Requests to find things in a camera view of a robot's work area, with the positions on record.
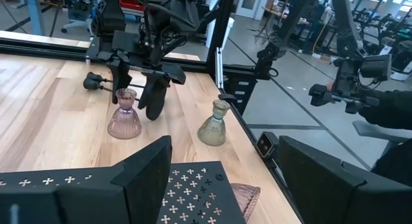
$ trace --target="wooden table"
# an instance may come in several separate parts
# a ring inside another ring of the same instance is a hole
[[[0,37],[72,46],[88,43],[0,32]],[[170,57],[199,60],[172,53]],[[281,189],[263,164],[232,111],[225,116],[227,141],[210,147],[196,132],[212,114],[220,94],[207,74],[186,73],[185,85],[167,89],[165,107],[155,121],[135,109],[142,134],[117,140],[107,132],[118,107],[107,91],[88,91],[82,81],[87,72],[111,78],[103,65],[84,62],[0,55],[0,171],[31,171],[113,165],[164,135],[173,141],[173,162],[220,160],[231,182],[261,187],[250,224],[299,223]],[[133,84],[145,77],[131,71]]]

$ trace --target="person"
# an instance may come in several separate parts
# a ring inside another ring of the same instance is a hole
[[[326,85],[328,90],[332,89],[333,83]],[[412,130],[412,91],[371,89],[362,91],[361,96],[379,99],[378,106],[359,110],[359,115],[367,122],[391,129]],[[379,158],[371,172],[412,187],[412,136]]]

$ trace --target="door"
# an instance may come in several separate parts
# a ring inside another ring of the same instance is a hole
[[[239,0],[236,15],[255,18],[260,0]]]

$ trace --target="black robotic arm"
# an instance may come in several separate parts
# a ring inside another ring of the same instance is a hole
[[[266,48],[257,53],[256,69],[262,74],[269,74],[272,61],[286,53],[287,43],[297,23],[304,14],[306,6],[315,0],[297,0],[288,17],[278,32],[271,37]],[[332,0],[337,24],[337,51],[342,57],[334,62],[338,67],[332,91],[324,85],[314,85],[309,92],[311,104],[321,106],[328,102],[345,101],[346,112],[356,113],[363,106],[377,106],[375,98],[361,97],[360,90],[370,89],[360,82],[360,75],[373,78],[372,84],[378,84],[389,78],[391,56],[364,56],[363,43],[355,29],[350,11],[349,0]]]

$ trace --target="pink glass vase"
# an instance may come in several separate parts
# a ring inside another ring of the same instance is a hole
[[[119,139],[130,139],[142,132],[140,119],[133,109],[137,94],[132,89],[119,89],[116,91],[119,108],[113,113],[108,125],[111,136]]]

